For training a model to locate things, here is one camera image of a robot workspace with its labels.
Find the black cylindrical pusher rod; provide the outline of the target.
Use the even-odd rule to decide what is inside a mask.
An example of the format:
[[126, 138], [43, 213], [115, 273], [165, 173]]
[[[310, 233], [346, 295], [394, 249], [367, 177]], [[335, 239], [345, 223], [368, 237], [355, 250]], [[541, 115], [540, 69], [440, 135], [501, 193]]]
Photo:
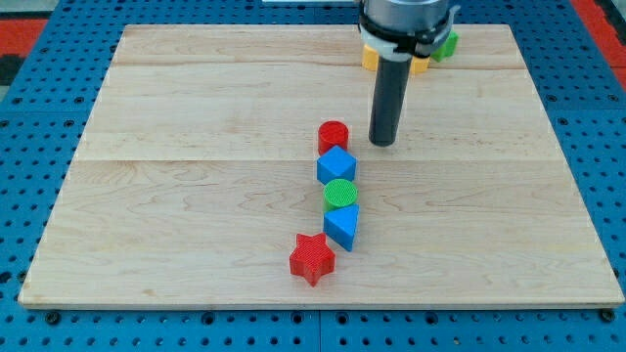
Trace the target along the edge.
[[369, 129], [369, 140], [375, 146], [388, 147], [396, 140], [410, 67], [410, 60], [379, 58]]

